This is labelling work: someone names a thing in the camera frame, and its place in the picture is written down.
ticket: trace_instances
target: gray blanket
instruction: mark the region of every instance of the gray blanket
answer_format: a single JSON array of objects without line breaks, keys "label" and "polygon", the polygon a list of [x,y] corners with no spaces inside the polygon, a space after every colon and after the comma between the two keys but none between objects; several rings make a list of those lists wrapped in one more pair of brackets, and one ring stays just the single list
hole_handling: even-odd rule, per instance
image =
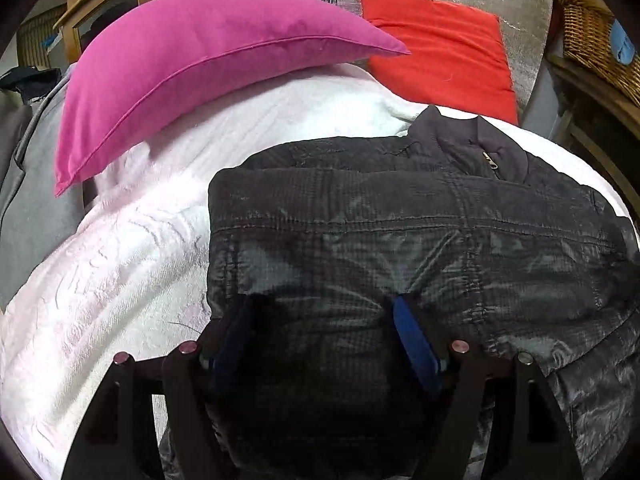
[{"label": "gray blanket", "polygon": [[84,216],[82,186],[53,196],[53,161],[66,84],[73,71],[44,99],[9,160],[0,187],[0,310],[31,271],[66,238]]}]

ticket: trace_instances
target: metal bolt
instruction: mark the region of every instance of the metal bolt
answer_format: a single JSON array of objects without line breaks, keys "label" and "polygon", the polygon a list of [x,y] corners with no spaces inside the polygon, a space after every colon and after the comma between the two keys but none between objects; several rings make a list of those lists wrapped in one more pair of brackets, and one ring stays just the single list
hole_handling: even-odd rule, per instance
[{"label": "metal bolt", "polygon": [[127,354],[126,352],[118,352],[116,355],[113,356],[113,362],[114,364],[117,364],[117,365],[123,365],[124,363],[127,362],[129,357],[130,355]]},{"label": "metal bolt", "polygon": [[458,354],[466,354],[469,352],[469,343],[462,341],[462,339],[456,339],[451,343],[451,349]]},{"label": "metal bolt", "polygon": [[195,341],[185,341],[180,343],[178,350],[181,354],[192,354],[198,349],[198,343]]},{"label": "metal bolt", "polygon": [[533,355],[531,355],[529,352],[520,352],[518,354],[518,361],[520,361],[524,365],[529,366],[530,364],[533,364]]}]

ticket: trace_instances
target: wicker basket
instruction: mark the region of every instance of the wicker basket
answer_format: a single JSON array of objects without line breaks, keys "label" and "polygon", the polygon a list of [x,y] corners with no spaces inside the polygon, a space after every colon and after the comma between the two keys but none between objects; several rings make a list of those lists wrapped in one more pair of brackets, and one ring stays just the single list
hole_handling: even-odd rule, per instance
[{"label": "wicker basket", "polygon": [[589,68],[640,107],[640,58],[617,62],[609,46],[615,20],[607,9],[585,0],[560,0],[564,9],[564,57]]}]

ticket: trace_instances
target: red cushion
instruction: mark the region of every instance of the red cushion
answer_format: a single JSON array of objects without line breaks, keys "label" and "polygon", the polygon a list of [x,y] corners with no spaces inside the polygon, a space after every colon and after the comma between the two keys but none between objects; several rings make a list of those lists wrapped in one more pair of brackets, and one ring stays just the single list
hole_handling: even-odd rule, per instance
[{"label": "red cushion", "polygon": [[393,93],[518,124],[497,16],[436,0],[362,0],[362,10],[412,53],[369,59],[371,74]]}]

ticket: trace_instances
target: gray fabric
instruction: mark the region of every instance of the gray fabric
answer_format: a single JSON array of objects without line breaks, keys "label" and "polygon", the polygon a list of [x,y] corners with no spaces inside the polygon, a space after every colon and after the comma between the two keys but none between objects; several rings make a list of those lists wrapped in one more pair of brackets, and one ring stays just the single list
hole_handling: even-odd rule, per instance
[{"label": "gray fabric", "polygon": [[53,161],[66,84],[73,66],[44,99],[27,127],[0,188],[0,309],[4,312],[31,271],[84,216],[82,186],[53,196]]},{"label": "gray fabric", "polygon": [[0,184],[30,119],[31,107],[17,105],[9,95],[0,92]]}]

